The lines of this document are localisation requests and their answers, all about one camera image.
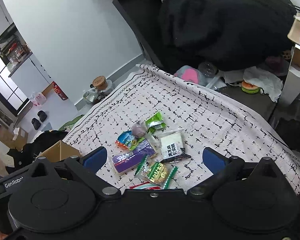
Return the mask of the right black slipper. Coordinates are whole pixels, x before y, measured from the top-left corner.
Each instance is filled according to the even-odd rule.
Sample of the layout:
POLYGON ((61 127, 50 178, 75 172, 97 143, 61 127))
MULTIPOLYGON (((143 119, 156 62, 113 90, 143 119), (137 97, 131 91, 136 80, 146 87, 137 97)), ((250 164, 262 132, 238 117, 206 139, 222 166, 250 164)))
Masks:
POLYGON ((40 122, 44 122, 47 119, 47 114, 42 110, 40 110, 37 113, 37 115, 38 115, 38 118, 39 118, 40 122))

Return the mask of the red white snack packet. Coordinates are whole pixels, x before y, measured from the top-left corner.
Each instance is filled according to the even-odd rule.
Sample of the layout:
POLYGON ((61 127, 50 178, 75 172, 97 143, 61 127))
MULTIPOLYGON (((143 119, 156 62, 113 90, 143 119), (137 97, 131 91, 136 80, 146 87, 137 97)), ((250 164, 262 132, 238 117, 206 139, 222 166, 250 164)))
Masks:
POLYGON ((138 185, 130 186, 131 190, 160 190, 161 187, 157 184, 149 183, 149 182, 143 182, 138 185))

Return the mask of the green biscuit packet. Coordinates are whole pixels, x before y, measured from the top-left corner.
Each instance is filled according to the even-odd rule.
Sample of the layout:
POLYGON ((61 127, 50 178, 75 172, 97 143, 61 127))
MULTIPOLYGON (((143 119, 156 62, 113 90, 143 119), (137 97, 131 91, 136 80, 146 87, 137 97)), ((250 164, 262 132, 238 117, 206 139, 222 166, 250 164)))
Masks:
POLYGON ((161 189, 166 190, 177 171, 176 166, 153 161, 146 155, 137 166, 134 177, 158 185, 161 189))

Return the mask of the black slipper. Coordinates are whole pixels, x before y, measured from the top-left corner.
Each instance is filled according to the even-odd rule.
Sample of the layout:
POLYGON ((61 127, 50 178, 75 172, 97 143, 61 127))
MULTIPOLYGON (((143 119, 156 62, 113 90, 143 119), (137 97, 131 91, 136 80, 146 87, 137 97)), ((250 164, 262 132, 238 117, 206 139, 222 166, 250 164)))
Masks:
POLYGON ((47 119, 47 114, 42 110, 40 110, 37 113, 37 115, 38 115, 38 118, 39 118, 40 122, 44 122, 47 119))
POLYGON ((36 119, 36 118, 33 118, 31 120, 31 124, 32 124, 32 126, 34 127, 34 129, 36 131, 41 127, 41 122, 38 119, 36 119))

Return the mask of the black fleece blanket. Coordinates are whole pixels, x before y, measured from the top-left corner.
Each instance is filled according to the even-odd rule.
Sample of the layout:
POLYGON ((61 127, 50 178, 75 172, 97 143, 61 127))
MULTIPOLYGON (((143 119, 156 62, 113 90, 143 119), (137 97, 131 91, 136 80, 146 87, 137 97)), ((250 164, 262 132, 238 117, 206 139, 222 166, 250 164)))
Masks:
POLYGON ((289 50, 295 13, 290 0, 164 0, 158 21, 178 64, 231 71, 289 50))

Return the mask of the white black patterned tablecloth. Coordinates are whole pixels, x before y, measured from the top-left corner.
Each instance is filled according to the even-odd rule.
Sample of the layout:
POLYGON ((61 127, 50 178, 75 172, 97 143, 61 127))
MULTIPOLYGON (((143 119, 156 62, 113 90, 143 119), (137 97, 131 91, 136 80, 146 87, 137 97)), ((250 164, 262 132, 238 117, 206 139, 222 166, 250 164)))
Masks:
POLYGON ((202 152, 210 147, 247 162, 271 157, 293 190, 300 193, 300 161, 270 124, 249 107, 213 90, 183 81, 153 65, 140 66, 110 95, 79 120, 64 142, 82 154, 103 146, 108 157, 119 154, 115 142, 137 121, 155 113, 168 131, 182 129, 189 159, 177 163, 170 187, 188 190, 211 176, 202 152))

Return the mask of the black chair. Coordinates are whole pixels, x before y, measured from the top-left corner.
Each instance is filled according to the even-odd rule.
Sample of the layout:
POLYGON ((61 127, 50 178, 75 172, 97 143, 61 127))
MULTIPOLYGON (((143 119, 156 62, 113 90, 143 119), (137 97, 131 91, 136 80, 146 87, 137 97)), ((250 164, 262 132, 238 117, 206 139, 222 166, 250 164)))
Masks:
POLYGON ((164 57, 158 22, 161 0, 113 0, 113 5, 133 31, 145 57, 162 68, 164 57))

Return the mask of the white plastic bag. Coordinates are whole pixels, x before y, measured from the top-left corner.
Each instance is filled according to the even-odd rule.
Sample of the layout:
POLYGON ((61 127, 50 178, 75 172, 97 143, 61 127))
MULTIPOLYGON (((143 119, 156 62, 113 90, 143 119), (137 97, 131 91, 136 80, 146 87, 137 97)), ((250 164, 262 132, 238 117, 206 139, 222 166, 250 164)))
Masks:
POLYGON ((273 73, 257 67, 250 67, 244 70, 243 80, 246 83, 255 85, 268 94, 272 102, 278 102, 283 89, 283 82, 273 73))

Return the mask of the white kitchen cabinet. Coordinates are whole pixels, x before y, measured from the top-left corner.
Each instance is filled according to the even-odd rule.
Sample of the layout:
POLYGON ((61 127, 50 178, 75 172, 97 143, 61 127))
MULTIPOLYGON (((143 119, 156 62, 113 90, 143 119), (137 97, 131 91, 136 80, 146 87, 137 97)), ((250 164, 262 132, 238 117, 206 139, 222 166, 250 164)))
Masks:
POLYGON ((3 0, 0 0, 0 57, 5 64, 11 65, 8 77, 27 98, 33 93, 43 92, 52 82, 51 76, 21 36, 3 0))

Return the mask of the white black snack packet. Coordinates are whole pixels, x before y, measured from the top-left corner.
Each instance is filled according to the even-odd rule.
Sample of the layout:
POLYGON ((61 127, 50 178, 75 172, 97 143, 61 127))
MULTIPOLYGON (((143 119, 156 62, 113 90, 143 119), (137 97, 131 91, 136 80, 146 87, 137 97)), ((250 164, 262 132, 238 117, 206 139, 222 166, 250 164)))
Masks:
POLYGON ((191 158, 185 150, 183 131, 183 128, 179 128, 158 135, 162 155, 161 163, 173 163, 191 158))

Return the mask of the blue orange snack packet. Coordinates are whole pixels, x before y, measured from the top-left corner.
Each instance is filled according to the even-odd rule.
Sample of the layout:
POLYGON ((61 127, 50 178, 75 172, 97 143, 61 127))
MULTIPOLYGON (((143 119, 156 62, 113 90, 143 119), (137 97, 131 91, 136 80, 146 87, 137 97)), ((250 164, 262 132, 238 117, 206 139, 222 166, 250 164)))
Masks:
POLYGON ((131 131, 124 131, 118 136, 115 144, 122 149, 133 151, 144 139, 133 135, 131 131))

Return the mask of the purple snack box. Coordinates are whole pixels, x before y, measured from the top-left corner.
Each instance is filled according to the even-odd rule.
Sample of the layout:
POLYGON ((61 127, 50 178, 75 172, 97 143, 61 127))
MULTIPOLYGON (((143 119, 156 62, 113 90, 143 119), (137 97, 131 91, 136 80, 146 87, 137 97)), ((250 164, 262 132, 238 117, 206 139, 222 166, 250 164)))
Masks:
POLYGON ((134 150, 121 153, 112 157, 111 162, 117 173, 124 173, 142 162, 145 156, 152 157, 156 154, 155 148, 147 139, 140 142, 134 150))

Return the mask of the purple round snack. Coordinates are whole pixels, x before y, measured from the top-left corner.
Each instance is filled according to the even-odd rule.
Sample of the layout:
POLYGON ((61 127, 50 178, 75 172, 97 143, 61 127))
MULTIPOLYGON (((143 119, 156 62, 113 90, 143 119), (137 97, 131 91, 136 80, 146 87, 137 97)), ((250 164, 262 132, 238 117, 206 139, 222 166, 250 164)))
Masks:
POLYGON ((141 121, 136 122, 131 128, 132 135, 143 138, 147 134, 147 127, 141 121))

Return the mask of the light green snack packet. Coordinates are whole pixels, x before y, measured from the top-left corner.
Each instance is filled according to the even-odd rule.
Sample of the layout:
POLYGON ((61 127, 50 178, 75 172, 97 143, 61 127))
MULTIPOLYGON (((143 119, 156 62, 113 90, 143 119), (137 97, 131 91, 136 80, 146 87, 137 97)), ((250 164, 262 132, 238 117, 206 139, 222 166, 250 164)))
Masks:
POLYGON ((145 125, 147 128, 147 132, 151 132, 151 133, 166 128, 166 124, 160 112, 155 113, 152 117, 146 120, 145 125))

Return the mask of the watermelon plush toy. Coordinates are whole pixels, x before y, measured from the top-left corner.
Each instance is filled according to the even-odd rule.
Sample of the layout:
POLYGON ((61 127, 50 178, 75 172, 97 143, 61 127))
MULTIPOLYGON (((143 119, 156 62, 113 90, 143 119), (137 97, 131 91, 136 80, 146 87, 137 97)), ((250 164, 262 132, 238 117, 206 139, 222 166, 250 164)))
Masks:
POLYGON ((245 81, 242 81, 241 89, 243 92, 248 94, 257 94, 260 91, 259 87, 257 87, 256 85, 246 83, 245 81))

